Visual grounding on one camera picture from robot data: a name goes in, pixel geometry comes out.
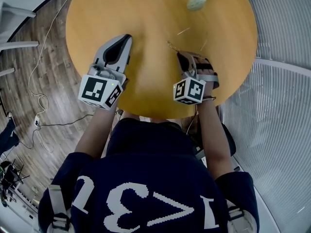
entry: white cable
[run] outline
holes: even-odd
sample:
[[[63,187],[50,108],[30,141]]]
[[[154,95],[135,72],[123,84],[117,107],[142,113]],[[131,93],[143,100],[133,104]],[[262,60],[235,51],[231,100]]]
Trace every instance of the white cable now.
[[[30,79],[31,79],[31,76],[32,76],[32,74],[34,73],[34,71],[35,71],[35,70],[37,69],[37,67],[39,66],[40,58],[41,58],[41,56],[42,56],[43,49],[44,49],[45,43],[46,43],[46,41],[47,41],[48,35],[49,35],[50,31],[51,31],[51,28],[52,28],[52,26],[53,26],[53,23],[54,23],[54,21],[56,20],[56,18],[57,18],[57,16],[58,16],[59,12],[62,10],[62,8],[64,7],[64,5],[66,4],[67,1],[68,1],[68,0],[65,0],[65,2],[63,3],[63,5],[62,5],[62,6],[60,7],[60,9],[58,10],[56,16],[54,17],[54,19],[53,19],[53,21],[52,21],[52,23],[51,23],[51,26],[50,26],[50,28],[49,28],[49,30],[48,30],[46,36],[45,36],[45,39],[44,39],[44,42],[43,42],[43,46],[42,46],[41,52],[40,52],[40,54],[39,54],[39,58],[38,58],[37,64],[35,65],[35,68],[34,68],[33,71],[31,72],[31,74],[30,74],[30,76],[29,76],[29,79],[28,79],[28,90],[30,91],[30,93],[31,93],[33,96],[38,97],[38,103],[39,103],[39,105],[40,105],[40,107],[41,107],[41,109],[42,109],[42,111],[38,112],[38,113],[35,115],[35,117],[36,117],[37,115],[39,115],[40,113],[45,112],[45,111],[49,108],[49,100],[48,100],[47,96],[45,96],[44,94],[41,94],[41,93],[40,93],[40,94],[35,94],[34,92],[32,92],[32,90],[30,89]],[[40,99],[44,99],[44,100],[45,100],[45,106],[44,106],[43,104],[41,104]],[[40,140],[41,145],[43,146],[43,148],[44,148],[46,151],[48,151],[48,150],[45,148],[44,144],[43,144],[43,138],[42,138],[42,137],[41,137],[41,140]]]
[[[194,122],[194,119],[195,119],[195,117],[196,117],[197,114],[198,114],[198,110],[195,111],[195,114],[194,114],[194,116],[193,116],[193,118],[192,118],[192,121],[191,121],[191,123],[190,123],[190,125],[189,125],[189,127],[188,127],[188,129],[187,129],[186,135],[188,135],[188,131],[189,131],[189,129],[190,129],[192,123]]]

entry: wooden floor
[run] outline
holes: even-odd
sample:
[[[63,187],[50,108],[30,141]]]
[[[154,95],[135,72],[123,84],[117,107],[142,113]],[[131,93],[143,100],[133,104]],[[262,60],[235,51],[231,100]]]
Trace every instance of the wooden floor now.
[[[6,110],[14,115],[17,134],[27,146],[32,146],[35,129],[34,118],[41,111],[37,97],[28,90],[28,78],[35,67],[44,37],[51,21],[65,0],[52,0],[39,10],[16,34],[12,41],[39,41],[37,48],[6,50],[0,56],[0,71],[15,68],[15,73],[0,77],[0,88]],[[69,3],[64,6],[54,22],[48,36],[40,65],[31,79],[31,89],[45,94],[50,102],[47,112],[40,114],[40,124],[65,124],[73,122],[94,109],[78,101],[81,78],[76,72],[66,47],[65,24]],[[69,126],[42,127],[34,134],[34,147],[29,150],[19,144],[8,155],[8,159],[21,166],[24,180],[21,191],[29,199],[40,200],[43,191],[50,184],[65,157],[74,151],[77,142],[86,129],[91,117]],[[4,129],[8,118],[0,111],[0,129]],[[40,137],[44,140],[45,150]]]

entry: white vase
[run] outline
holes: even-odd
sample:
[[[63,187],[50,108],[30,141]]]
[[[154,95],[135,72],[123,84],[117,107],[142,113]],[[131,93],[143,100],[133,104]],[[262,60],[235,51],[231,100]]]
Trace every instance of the white vase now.
[[[200,10],[204,7],[204,4],[206,3],[207,0],[189,0],[187,4],[187,8],[189,10]]]

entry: printed number on shirt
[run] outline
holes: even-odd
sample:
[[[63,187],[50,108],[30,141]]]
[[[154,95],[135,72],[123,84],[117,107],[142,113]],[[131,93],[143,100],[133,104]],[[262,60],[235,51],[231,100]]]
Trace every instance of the printed number on shirt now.
[[[76,199],[72,203],[72,205],[75,206],[76,208],[78,208],[79,210],[81,210],[82,212],[88,214],[88,211],[86,211],[84,209],[84,207],[85,207],[86,202],[87,202],[88,198],[90,197],[90,195],[94,189],[94,183],[87,176],[80,176],[78,178],[78,180],[83,180],[84,184],[83,184],[78,196],[76,197]],[[122,198],[123,192],[127,189],[133,190],[137,194],[137,196],[141,197],[142,199],[147,198],[147,196],[149,195],[149,190],[148,190],[147,186],[144,184],[138,184],[138,183],[130,183],[130,182],[123,183],[123,184],[117,186],[116,188],[112,189],[109,192],[109,195],[108,195],[108,198],[106,201],[108,208],[112,214],[109,216],[106,216],[104,218],[104,225],[111,232],[131,233],[131,232],[134,232],[140,228],[140,225],[137,225],[133,229],[123,229],[123,228],[118,226],[118,220],[121,216],[123,216],[125,214],[132,213],[132,211],[128,210],[121,203],[121,198]],[[164,195],[159,194],[157,192],[153,193],[153,197],[157,200],[160,200],[161,202],[164,202],[164,203],[167,203],[173,207],[179,208],[181,210],[181,212],[150,220],[149,222],[147,222],[148,227],[153,226],[155,224],[163,223],[163,222],[166,222],[169,220],[178,219],[178,218],[190,215],[191,213],[194,212],[194,208],[183,205],[179,202],[176,202],[173,199],[167,198]],[[213,211],[210,207],[210,202],[213,202],[214,199],[207,199],[203,196],[201,196],[201,198],[203,199],[203,203],[205,206],[204,229],[214,229],[214,228],[219,227],[219,225],[215,223],[215,216],[214,216]]]

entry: table top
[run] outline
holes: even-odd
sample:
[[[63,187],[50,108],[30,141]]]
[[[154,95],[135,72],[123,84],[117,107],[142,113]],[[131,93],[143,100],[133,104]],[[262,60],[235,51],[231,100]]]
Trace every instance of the table top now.
[[[189,11],[189,0],[72,0],[66,24],[69,54],[82,76],[99,47],[115,36],[133,36],[130,80],[119,107],[152,118],[182,118],[195,107],[173,101],[181,80],[176,48],[206,56],[218,73],[215,104],[246,79],[257,49],[257,26],[248,0],[207,0]]]

